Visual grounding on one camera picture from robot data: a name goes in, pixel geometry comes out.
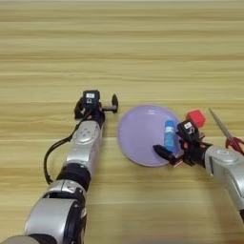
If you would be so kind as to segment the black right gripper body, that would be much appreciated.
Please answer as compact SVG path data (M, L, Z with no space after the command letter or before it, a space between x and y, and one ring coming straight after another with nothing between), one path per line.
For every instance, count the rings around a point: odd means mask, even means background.
M202 141L187 142L181 139L180 146L183 154L179 156L176 162L173 164L175 167L182 163L185 163L189 166L193 166L195 164L198 164L201 167L205 166L205 153L206 150L210 148L209 143Z

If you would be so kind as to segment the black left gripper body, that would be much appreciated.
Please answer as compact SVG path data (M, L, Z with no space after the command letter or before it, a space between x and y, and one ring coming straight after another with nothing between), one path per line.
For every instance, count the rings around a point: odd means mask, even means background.
M102 127L105 122L105 114L98 108L84 108L82 114L83 121L95 121L99 127Z

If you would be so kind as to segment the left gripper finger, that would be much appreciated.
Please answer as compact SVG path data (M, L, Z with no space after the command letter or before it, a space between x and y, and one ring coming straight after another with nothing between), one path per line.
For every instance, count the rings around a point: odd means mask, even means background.
M118 99L116 94L112 96L112 104L110 106L105 106L102 108L104 112L113 112L117 113L118 111Z
M83 99L80 98L79 101L76 103L74 108L74 118L75 119L82 119L83 118Z

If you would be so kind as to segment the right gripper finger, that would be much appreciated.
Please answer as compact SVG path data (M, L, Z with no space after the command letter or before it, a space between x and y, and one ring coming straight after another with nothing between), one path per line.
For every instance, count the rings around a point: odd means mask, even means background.
M172 152L168 151L165 147L161 145L153 145L152 147L160 157L164 158L172 165L176 164L177 158L173 155Z

